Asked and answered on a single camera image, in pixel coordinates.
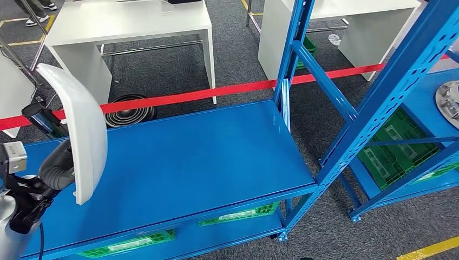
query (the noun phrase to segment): green plastic crate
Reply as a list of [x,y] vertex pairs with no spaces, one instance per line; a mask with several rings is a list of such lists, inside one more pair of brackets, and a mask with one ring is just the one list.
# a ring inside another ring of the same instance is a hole
[[[304,47],[306,47],[307,51],[309,51],[309,53],[313,57],[316,56],[317,47],[314,45],[314,43],[311,42],[311,40],[309,40],[309,38],[307,38],[307,37],[304,38],[303,45],[304,45]],[[303,61],[298,60],[296,69],[305,69],[305,68],[306,68],[306,66],[304,66]]]
[[[401,108],[387,120],[371,139],[386,140],[417,139],[427,135]],[[366,147],[358,157],[369,170],[381,190],[432,157],[440,149],[434,144],[389,145]],[[438,177],[439,171],[431,177]]]
[[448,165],[448,166],[443,167],[443,168],[440,168],[439,170],[437,170],[435,172],[427,173],[423,177],[417,179],[417,181],[415,181],[415,183],[419,183],[420,181],[431,180],[431,179],[437,178],[437,177],[442,176],[443,174],[445,174],[445,173],[447,173],[449,171],[452,171],[452,170],[459,170],[459,162],[457,162],[455,164]]
[[200,226],[208,226],[214,224],[220,224],[224,222],[236,221],[246,218],[254,218],[254,217],[261,217],[266,215],[271,215],[276,211],[279,202],[274,202],[268,205],[264,205],[261,207],[256,207],[254,209],[241,211],[238,213],[227,214],[217,218],[206,219],[199,222]]
[[85,256],[89,258],[99,258],[103,256],[109,256],[112,254],[117,254],[125,252],[128,250],[134,250],[137,248],[142,248],[144,246],[159,244],[167,241],[172,241],[175,239],[175,230],[161,231],[155,234],[130,239],[127,241],[119,242],[116,244],[111,244],[103,246],[96,249],[87,250],[84,252],[77,253],[77,255]]

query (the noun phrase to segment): blue shelving unit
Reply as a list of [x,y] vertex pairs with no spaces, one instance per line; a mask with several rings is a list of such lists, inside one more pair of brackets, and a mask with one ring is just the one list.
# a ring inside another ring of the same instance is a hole
[[[26,146],[24,174],[37,172],[58,145]],[[313,192],[315,180],[272,100],[214,109],[108,131],[104,174],[88,202],[73,186],[43,216],[44,259],[86,259],[80,252],[175,229],[175,239],[102,259],[177,259],[281,233],[274,214],[199,226]],[[34,234],[23,259],[36,259]]]
[[[45,213],[43,259],[85,259],[77,253],[169,229],[175,229],[172,241],[102,259],[181,259],[260,237],[286,240],[459,32],[459,0],[431,0],[355,109],[302,44],[313,5],[314,0],[295,2],[273,100],[109,130],[107,165],[92,199],[77,206],[70,187]],[[316,178],[289,133],[289,90],[299,58],[346,120]],[[35,174],[57,144],[27,146],[24,174]],[[458,160],[457,151],[459,141],[383,192],[372,193],[368,205],[384,203],[421,172]],[[286,217],[277,208],[268,216],[198,224],[280,200],[285,200]],[[351,216],[369,209],[364,204]],[[38,257],[39,241],[34,234],[22,259]]]
[[[452,139],[454,139],[459,137],[459,130],[443,118],[434,103],[434,96],[437,88],[443,83],[453,80],[459,80],[459,69],[429,74],[411,92],[401,105],[403,110],[413,119],[413,121],[432,138],[452,137]],[[453,144],[452,141],[436,142],[436,145],[442,149],[450,146],[451,144]],[[358,158],[353,159],[353,161],[349,164],[349,167],[358,180],[358,183],[368,200],[381,193],[380,188],[376,185],[375,181],[371,177],[371,174]],[[428,172],[420,173],[419,177],[422,177],[426,173]],[[362,203],[357,199],[357,196],[355,196],[354,191],[348,185],[347,180],[344,179],[344,177],[341,177],[340,179],[348,192],[351,193],[351,196],[354,197],[353,200],[355,207],[361,207]],[[397,192],[388,194],[383,200],[381,200],[381,202],[375,204],[372,208],[448,189],[458,185],[459,172],[457,170],[452,170],[432,180],[411,183]]]
[[[301,198],[293,209],[294,214],[287,218],[285,231],[279,235],[280,240],[286,238],[288,232],[336,178],[344,180],[340,175],[344,168],[350,163],[355,163],[357,167],[361,166],[356,161],[357,153],[423,81],[430,68],[447,52],[459,33],[459,1],[431,0],[355,109],[302,45],[313,5],[314,1],[296,1],[294,5],[274,100],[277,102],[281,97],[285,99],[285,91],[282,90],[290,87],[294,66],[300,58],[346,123],[320,161],[322,169],[316,177],[318,188],[312,194]],[[350,217],[357,221],[362,213],[378,205],[414,196],[411,193],[395,198],[394,194],[419,179],[423,173],[459,161],[458,151],[459,141],[454,141],[384,191],[377,192],[374,189],[376,185],[369,174],[359,173],[361,185],[369,184],[369,188],[364,190],[371,198],[362,205],[350,186],[345,185],[356,204],[356,209],[350,212]]]

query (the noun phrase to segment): white desk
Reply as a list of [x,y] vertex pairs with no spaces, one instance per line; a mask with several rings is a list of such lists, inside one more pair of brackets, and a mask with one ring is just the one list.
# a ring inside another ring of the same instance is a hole
[[174,5],[174,11],[167,14],[155,11],[153,3],[65,2],[45,44],[62,68],[86,86],[98,103],[107,103],[112,75],[97,44],[199,34],[209,85],[215,88],[212,24],[204,1]]
[[[294,0],[265,0],[258,60],[277,79]],[[316,0],[311,21],[349,21],[338,49],[355,66],[381,63],[420,3],[416,0]],[[362,74],[371,80],[375,72]]]

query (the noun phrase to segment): gray carpet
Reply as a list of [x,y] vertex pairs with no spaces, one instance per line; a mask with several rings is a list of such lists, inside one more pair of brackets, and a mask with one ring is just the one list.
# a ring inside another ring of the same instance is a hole
[[[0,0],[0,20],[26,17],[10,0]],[[253,25],[245,27],[245,9],[240,0],[207,0],[213,24],[215,76],[217,86],[265,80],[257,61],[259,35]],[[253,11],[263,9],[263,0],[254,0]],[[24,21],[0,28],[7,42],[35,40],[37,28],[26,28]],[[339,22],[312,23],[311,28]],[[317,60],[325,70],[351,67],[346,58],[327,39],[330,32],[309,35],[318,46]],[[196,36],[111,44],[106,51],[144,47],[159,43],[193,40]],[[13,47],[30,64],[37,44]],[[146,96],[177,94],[207,88],[203,56],[197,45],[106,59],[113,73],[110,98],[139,93]],[[58,66],[45,50],[41,62]],[[360,76],[333,80],[353,105],[369,87]],[[47,100],[54,91],[46,84],[37,93]],[[269,98],[271,90],[218,98],[217,106]],[[61,104],[54,100],[51,108]],[[162,106],[159,117],[214,108],[211,99]],[[292,135],[312,171],[317,172],[320,158],[342,127],[343,120],[317,84],[297,85],[291,90]],[[30,143],[45,137],[32,127],[23,127],[17,140]],[[11,141],[0,133],[0,142]],[[351,185],[357,183],[349,172]],[[211,252],[194,259],[395,259],[397,256],[459,235],[459,188],[410,199],[372,210],[362,221],[352,224],[346,209],[352,205],[339,182],[335,182],[298,223],[289,240],[279,243],[269,238]],[[430,259],[458,259],[455,248]]]

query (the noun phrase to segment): shoe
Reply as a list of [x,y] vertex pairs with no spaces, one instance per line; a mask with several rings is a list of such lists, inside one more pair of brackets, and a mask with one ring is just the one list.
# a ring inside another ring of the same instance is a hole
[[51,3],[49,5],[42,5],[42,7],[46,8],[46,9],[49,9],[51,11],[56,11],[57,10],[57,6],[54,3]]
[[[39,17],[38,19],[39,19],[40,22],[42,23],[42,22],[48,20],[48,19],[49,19],[49,16],[46,15],[45,17]],[[37,25],[37,23],[35,22],[35,20],[32,19],[32,17],[29,18],[29,19],[27,20],[27,22],[25,23],[25,26],[27,26],[27,27],[32,27],[32,26],[36,26],[36,25]]]

